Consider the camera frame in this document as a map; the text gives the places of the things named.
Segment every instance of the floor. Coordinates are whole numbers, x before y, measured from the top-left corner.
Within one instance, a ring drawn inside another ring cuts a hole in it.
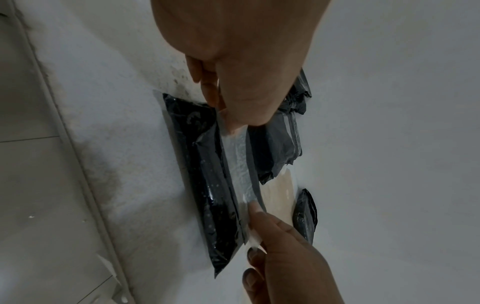
[[[6,0],[0,13],[12,16]],[[25,41],[0,16],[0,302],[107,303],[116,280]]]

